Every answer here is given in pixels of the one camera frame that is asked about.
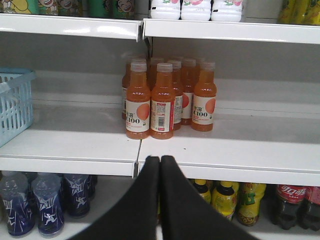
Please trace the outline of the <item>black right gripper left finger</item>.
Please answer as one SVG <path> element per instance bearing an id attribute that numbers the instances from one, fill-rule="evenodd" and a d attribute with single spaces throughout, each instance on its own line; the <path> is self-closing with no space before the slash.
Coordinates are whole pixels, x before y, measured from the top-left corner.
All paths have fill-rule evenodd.
<path id="1" fill-rule="evenodd" d="M 71 240 L 154 240 L 158 213 L 160 159 L 148 156 L 132 186 L 100 218 Z"/>

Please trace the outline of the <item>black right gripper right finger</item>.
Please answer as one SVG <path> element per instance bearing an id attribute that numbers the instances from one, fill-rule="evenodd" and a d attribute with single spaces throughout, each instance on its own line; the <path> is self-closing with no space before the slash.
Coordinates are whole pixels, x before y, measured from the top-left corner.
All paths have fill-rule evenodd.
<path id="1" fill-rule="evenodd" d="M 164 240 L 256 240 L 219 214 L 184 176 L 175 158 L 160 160 L 160 212 Z"/>

